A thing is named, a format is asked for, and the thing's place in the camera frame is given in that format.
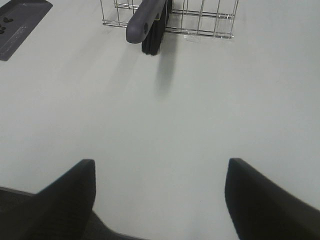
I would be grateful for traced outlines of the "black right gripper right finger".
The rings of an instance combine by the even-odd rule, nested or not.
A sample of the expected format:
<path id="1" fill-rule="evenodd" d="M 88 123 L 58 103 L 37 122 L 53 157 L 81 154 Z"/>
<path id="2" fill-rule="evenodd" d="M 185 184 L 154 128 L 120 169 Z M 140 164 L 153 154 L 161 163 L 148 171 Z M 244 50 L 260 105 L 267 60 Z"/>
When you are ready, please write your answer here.
<path id="1" fill-rule="evenodd" d="M 241 158 L 228 162 L 224 197 L 241 240 L 318 240 L 320 211 Z"/>

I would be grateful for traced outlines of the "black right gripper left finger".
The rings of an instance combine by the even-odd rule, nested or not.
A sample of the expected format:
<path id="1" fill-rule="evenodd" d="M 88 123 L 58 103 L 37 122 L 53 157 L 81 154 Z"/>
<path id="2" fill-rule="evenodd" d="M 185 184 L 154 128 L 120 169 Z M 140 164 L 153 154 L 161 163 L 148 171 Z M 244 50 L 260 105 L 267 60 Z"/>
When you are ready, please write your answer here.
<path id="1" fill-rule="evenodd" d="M 30 199 L 0 214 L 2 240 L 79 240 L 96 197 L 96 168 L 83 159 Z"/>

